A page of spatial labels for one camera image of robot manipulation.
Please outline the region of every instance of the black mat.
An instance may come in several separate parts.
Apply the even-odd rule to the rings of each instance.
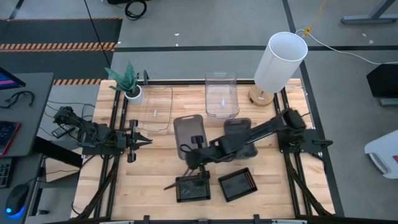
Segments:
[[[95,19],[101,42],[116,43],[121,19]],[[89,19],[0,21],[1,44],[97,43]],[[106,51],[111,63],[113,52]],[[101,50],[64,52],[0,52],[0,66],[11,73],[53,72],[55,79],[107,79]]]

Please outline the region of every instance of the computer mouse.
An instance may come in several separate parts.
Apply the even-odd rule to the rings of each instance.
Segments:
[[[15,186],[6,201],[6,214],[15,215],[20,212],[25,204],[28,192],[29,186],[27,184]]]

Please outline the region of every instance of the keyboard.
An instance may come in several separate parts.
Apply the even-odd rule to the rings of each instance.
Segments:
[[[14,172],[13,158],[0,158],[0,189],[8,188]]]

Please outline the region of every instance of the green plant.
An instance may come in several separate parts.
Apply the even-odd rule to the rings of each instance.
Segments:
[[[113,90],[121,90],[127,93],[134,93],[137,86],[137,79],[139,74],[135,74],[134,68],[131,63],[127,65],[126,71],[124,72],[124,76],[119,75],[117,72],[110,68],[105,68],[106,72],[116,81],[118,84],[115,86],[110,86]]]

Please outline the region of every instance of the potted plant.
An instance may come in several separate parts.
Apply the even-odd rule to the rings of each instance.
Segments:
[[[123,91],[124,97],[126,97],[131,103],[141,103],[144,92],[142,91],[141,86],[137,85],[139,74],[135,74],[130,62],[127,65],[126,71],[124,72],[124,76],[119,75],[110,68],[105,68],[105,70],[118,84],[116,87],[110,86],[110,88]]]

